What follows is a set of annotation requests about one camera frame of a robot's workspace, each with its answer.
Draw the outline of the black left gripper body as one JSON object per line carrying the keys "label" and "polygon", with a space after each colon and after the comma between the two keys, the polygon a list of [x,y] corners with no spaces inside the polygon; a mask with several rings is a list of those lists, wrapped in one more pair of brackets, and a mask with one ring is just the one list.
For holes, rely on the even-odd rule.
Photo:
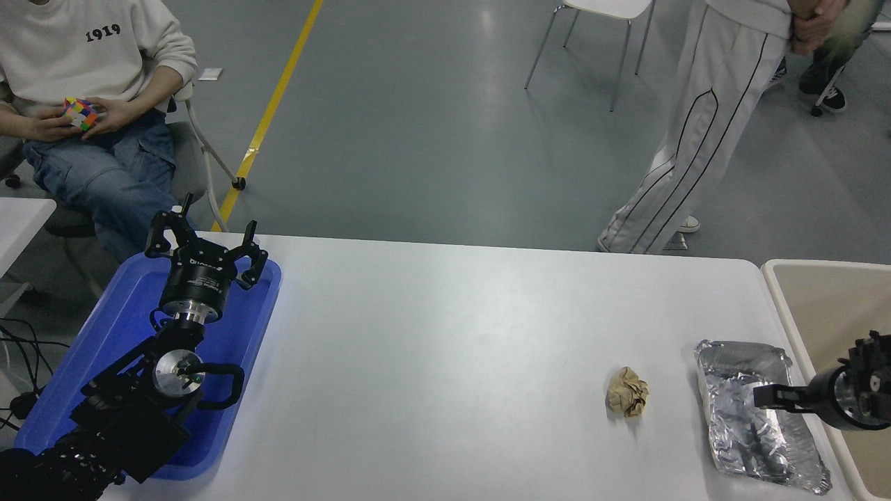
{"label": "black left gripper body", "polygon": [[226,257],[220,245],[184,245],[170,257],[170,275],[161,295],[162,308],[176,303],[198,302],[224,308],[237,269],[235,259]]}

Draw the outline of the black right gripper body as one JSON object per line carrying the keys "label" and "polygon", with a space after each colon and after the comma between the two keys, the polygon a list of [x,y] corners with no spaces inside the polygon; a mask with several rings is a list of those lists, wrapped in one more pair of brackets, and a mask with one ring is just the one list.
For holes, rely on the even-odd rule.
{"label": "black right gripper body", "polygon": [[846,382],[846,370],[838,367],[816,375],[808,385],[814,393],[811,410],[837,430],[855,430],[855,393]]}

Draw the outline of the person's left hand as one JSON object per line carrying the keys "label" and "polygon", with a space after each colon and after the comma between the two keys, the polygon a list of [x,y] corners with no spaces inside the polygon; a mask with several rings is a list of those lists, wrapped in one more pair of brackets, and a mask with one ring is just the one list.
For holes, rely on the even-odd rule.
{"label": "person's left hand", "polygon": [[86,131],[81,139],[86,141],[99,134],[111,134],[137,120],[145,112],[146,108],[137,100],[109,100],[92,96],[87,98],[96,111],[103,110],[104,117],[98,118],[95,124]]}
{"label": "person's left hand", "polygon": [[804,38],[804,33],[829,31],[849,1],[788,1],[788,4],[795,32]]}

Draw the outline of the person's right hand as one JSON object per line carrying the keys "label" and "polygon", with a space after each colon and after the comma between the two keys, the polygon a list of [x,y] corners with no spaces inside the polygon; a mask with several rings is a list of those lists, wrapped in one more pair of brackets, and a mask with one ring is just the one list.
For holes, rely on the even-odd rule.
{"label": "person's right hand", "polygon": [[25,128],[24,137],[30,141],[53,143],[82,133],[79,127],[74,126],[65,113],[63,106],[53,106],[39,111],[36,116],[29,118]]}
{"label": "person's right hand", "polygon": [[793,18],[790,51],[798,55],[812,53],[822,45],[832,28],[833,23],[830,20]]}

